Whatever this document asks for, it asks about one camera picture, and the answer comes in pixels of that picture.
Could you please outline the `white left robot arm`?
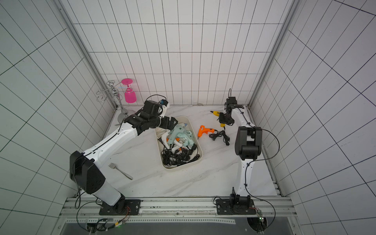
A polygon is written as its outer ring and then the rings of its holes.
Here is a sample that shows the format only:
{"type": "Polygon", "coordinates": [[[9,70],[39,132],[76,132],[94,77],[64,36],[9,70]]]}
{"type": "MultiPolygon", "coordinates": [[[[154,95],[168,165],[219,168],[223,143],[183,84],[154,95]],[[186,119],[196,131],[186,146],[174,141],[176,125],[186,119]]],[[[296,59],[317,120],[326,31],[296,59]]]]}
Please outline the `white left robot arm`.
{"type": "Polygon", "coordinates": [[[167,117],[169,102],[165,99],[155,102],[146,100],[135,114],[123,119],[120,127],[93,147],[75,151],[70,155],[70,178],[79,189],[99,198],[115,214],[124,212],[125,197],[105,178],[101,168],[127,142],[154,128],[172,130],[177,120],[167,117]]]}

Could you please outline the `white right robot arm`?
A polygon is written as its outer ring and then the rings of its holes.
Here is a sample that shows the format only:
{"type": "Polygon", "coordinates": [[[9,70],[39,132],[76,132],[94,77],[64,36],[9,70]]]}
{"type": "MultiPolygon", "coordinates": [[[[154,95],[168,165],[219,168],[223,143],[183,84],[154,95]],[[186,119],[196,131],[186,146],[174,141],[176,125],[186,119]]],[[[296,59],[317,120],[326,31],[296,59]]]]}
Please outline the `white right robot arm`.
{"type": "Polygon", "coordinates": [[[235,139],[235,154],[239,157],[237,181],[229,198],[214,200],[219,215],[257,215],[257,209],[249,193],[249,181],[255,161],[261,155],[262,129],[247,120],[247,111],[235,106],[231,118],[238,126],[235,139]]]}

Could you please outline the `yellow glue gun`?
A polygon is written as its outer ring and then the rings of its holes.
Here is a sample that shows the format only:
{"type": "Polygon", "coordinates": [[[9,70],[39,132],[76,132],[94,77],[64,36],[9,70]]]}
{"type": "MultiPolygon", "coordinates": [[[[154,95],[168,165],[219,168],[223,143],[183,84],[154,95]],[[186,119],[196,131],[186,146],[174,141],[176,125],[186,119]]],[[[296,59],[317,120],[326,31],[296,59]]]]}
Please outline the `yellow glue gun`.
{"type": "Polygon", "coordinates": [[[218,112],[218,111],[211,111],[211,113],[213,115],[215,115],[216,117],[218,117],[218,121],[220,123],[220,126],[224,128],[225,125],[226,125],[225,114],[223,112],[218,112]]]}

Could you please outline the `large mint glue gun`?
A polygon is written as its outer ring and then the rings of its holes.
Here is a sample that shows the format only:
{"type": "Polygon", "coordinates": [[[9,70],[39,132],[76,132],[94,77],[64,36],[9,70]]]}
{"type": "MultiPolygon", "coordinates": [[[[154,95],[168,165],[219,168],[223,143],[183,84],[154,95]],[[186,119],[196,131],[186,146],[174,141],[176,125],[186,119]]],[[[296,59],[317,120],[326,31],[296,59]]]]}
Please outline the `large mint glue gun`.
{"type": "Polygon", "coordinates": [[[170,141],[168,141],[169,144],[171,144],[175,138],[182,140],[183,145],[188,148],[192,148],[195,144],[192,132],[186,130],[185,126],[180,124],[177,124],[174,129],[169,132],[168,138],[170,139],[170,141]]]}

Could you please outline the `small white glue gun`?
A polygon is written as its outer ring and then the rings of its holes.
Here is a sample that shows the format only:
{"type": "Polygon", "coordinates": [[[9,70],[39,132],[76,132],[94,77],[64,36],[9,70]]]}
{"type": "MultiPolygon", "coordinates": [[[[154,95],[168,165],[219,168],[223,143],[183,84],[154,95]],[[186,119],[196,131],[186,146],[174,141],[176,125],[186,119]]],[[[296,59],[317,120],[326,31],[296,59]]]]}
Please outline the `small white glue gun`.
{"type": "Polygon", "coordinates": [[[161,136],[162,145],[170,150],[172,153],[177,153],[179,151],[182,151],[183,148],[188,149],[186,146],[183,145],[182,142],[180,142],[179,138],[175,138],[171,144],[168,143],[170,139],[168,138],[168,133],[165,132],[161,136]]]}

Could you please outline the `orange glue gun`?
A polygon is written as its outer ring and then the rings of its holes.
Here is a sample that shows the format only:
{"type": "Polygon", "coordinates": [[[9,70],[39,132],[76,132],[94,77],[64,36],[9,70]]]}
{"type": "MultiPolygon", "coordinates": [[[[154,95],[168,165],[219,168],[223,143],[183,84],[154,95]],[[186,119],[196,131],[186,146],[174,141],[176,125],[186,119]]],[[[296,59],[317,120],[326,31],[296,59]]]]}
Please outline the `orange glue gun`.
{"type": "Polygon", "coordinates": [[[215,141],[217,138],[220,138],[222,137],[223,138],[223,142],[225,143],[226,146],[229,146],[230,145],[230,137],[226,134],[226,129],[225,129],[225,125],[226,124],[223,124],[221,123],[220,126],[223,128],[222,131],[218,131],[216,129],[212,129],[212,128],[206,128],[205,126],[200,126],[199,128],[199,131],[198,131],[198,139],[200,137],[202,137],[203,134],[208,134],[208,136],[213,140],[215,141]]]}

